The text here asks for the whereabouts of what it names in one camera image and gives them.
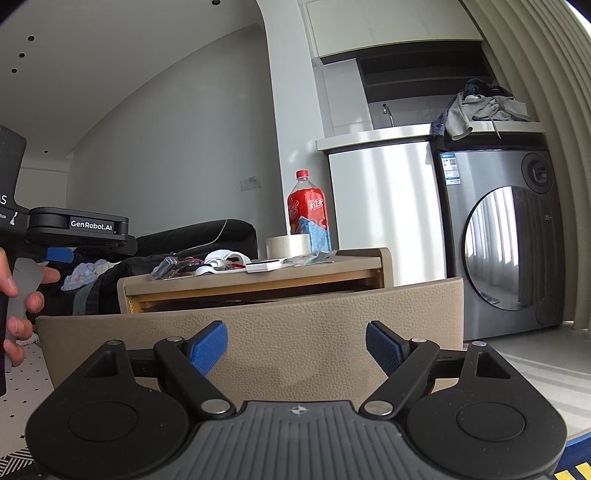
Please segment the person's left hand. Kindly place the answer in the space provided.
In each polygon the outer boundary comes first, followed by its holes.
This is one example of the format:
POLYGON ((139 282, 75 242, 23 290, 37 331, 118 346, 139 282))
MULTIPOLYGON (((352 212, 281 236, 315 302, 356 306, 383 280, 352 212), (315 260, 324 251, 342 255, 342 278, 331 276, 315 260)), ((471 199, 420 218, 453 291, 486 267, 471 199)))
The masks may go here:
MULTIPOLYGON (((60 273, 57 270, 44 265, 41 265, 40 269, 43 271, 41 284, 56 283, 60 279, 60 273)), ((39 291, 31 292, 26 299, 19 297, 20 291, 4 249, 1 249, 1 292, 9 299, 16 298, 18 304, 23 306, 28 313, 38 314, 44 308, 44 296, 39 291)), ((33 333, 32 323, 25 315, 21 317, 12 315, 6 318, 5 326, 1 331, 8 334, 8 337, 3 340, 5 356, 10 359, 13 366, 19 366, 24 360, 25 353, 23 347, 17 341, 25 341, 31 338, 33 333)))

